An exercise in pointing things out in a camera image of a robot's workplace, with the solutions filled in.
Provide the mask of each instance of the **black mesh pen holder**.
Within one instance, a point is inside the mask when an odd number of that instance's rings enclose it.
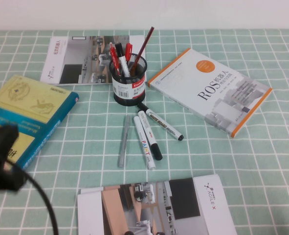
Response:
[[[132,54],[128,63],[129,71],[134,64],[137,54]],[[123,71],[120,69],[118,75],[117,69],[110,62],[110,72],[113,82],[114,99],[118,104],[124,106],[135,106],[145,98],[145,71],[148,67],[146,60],[140,57],[136,66],[134,75],[131,77],[122,76]]]

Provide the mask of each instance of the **paint marker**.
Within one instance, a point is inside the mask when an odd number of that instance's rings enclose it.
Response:
[[[141,145],[143,147],[143,151],[144,151],[144,154],[145,154],[145,159],[146,159],[146,163],[148,165],[148,168],[149,168],[149,170],[155,170],[156,166],[155,166],[155,163],[154,163],[154,160],[153,160],[153,157],[152,157],[152,153],[150,151],[149,142],[148,142],[148,140],[147,140],[147,138],[145,136],[145,132],[143,130],[140,118],[138,116],[135,116],[133,118],[133,120],[134,120],[135,127],[136,127],[136,130],[137,130],[138,135],[139,135],[139,139],[140,139]]]
[[[148,137],[150,146],[151,146],[151,150],[153,152],[153,156],[155,157],[156,160],[160,161],[162,160],[163,156],[160,152],[160,149],[157,145],[156,139],[154,137],[153,131],[149,125],[149,121],[147,120],[146,116],[145,116],[145,112],[143,112],[142,110],[138,111],[138,116],[140,118],[141,124],[143,126],[143,129],[145,131],[146,136]]]
[[[177,131],[174,127],[172,127],[168,122],[166,122],[164,119],[162,119],[159,115],[154,113],[151,109],[149,109],[146,105],[143,103],[138,104],[138,108],[141,109],[146,113],[147,116],[152,118],[154,121],[156,121],[159,125],[164,127],[166,131],[168,131],[173,137],[175,137],[177,140],[181,141],[183,140],[183,134],[181,134],[179,131]]]

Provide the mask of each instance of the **orange circle label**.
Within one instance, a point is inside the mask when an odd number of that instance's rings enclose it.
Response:
[[[215,65],[208,60],[201,60],[197,63],[197,69],[201,72],[212,72],[215,69]]]

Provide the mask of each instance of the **book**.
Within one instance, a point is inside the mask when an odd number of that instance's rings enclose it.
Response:
[[[81,189],[79,235],[236,235],[218,175]]]
[[[148,86],[235,137],[272,88],[188,48]]]
[[[78,101],[75,92],[15,75],[0,89],[0,125],[18,126],[8,159],[26,168]]]
[[[52,37],[40,81],[49,84],[111,83],[110,43],[127,43],[138,54],[144,36]]]

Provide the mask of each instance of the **black marker cap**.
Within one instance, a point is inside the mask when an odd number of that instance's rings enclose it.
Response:
[[[157,143],[154,143],[151,145],[151,150],[152,150],[153,156],[155,157],[156,160],[160,161],[163,159],[162,153],[160,152],[160,149],[159,149]]]
[[[146,112],[149,108],[145,105],[145,104],[143,104],[143,103],[139,103],[138,104],[138,108],[139,109],[141,109],[141,110],[143,110],[144,112]]]
[[[179,141],[182,141],[183,138],[184,138],[183,135],[181,135],[181,136],[179,136],[178,140],[179,140]]]
[[[124,53],[124,50],[123,50],[123,46],[121,45],[121,43],[116,43],[115,47],[116,47],[116,51],[117,51],[118,57],[125,56],[125,53]]]

